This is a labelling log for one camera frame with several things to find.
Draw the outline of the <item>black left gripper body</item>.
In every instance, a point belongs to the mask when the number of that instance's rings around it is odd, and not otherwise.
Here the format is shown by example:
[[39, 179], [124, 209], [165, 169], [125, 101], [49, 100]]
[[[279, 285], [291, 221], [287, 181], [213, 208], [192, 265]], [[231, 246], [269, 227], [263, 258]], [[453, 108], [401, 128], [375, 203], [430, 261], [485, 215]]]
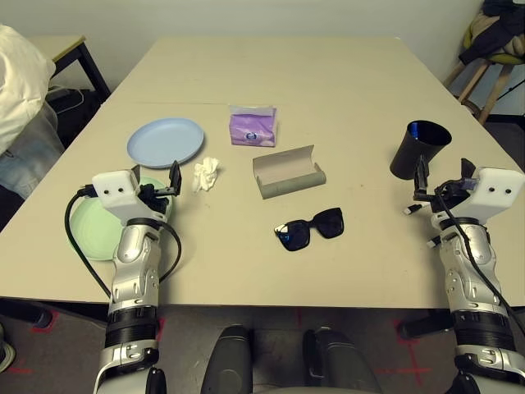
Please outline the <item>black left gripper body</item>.
[[161, 189], [156, 189], [153, 184], [139, 186], [139, 199], [154, 212], [161, 213], [165, 216], [168, 216], [171, 210], [172, 196], [177, 196], [177, 190], [173, 186]]

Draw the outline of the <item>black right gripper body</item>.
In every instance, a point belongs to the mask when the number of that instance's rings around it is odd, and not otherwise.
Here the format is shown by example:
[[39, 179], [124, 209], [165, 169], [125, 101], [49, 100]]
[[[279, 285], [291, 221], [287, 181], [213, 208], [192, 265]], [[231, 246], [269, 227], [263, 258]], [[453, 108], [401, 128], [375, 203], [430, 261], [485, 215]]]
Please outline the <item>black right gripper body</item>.
[[447, 209], [452, 209], [470, 196], [464, 183], [463, 179], [446, 181], [435, 188], [434, 195], [429, 195], [427, 193], [427, 182], [414, 180], [413, 199], [415, 201], [428, 202], [432, 212], [444, 211], [442, 203], [445, 204]]

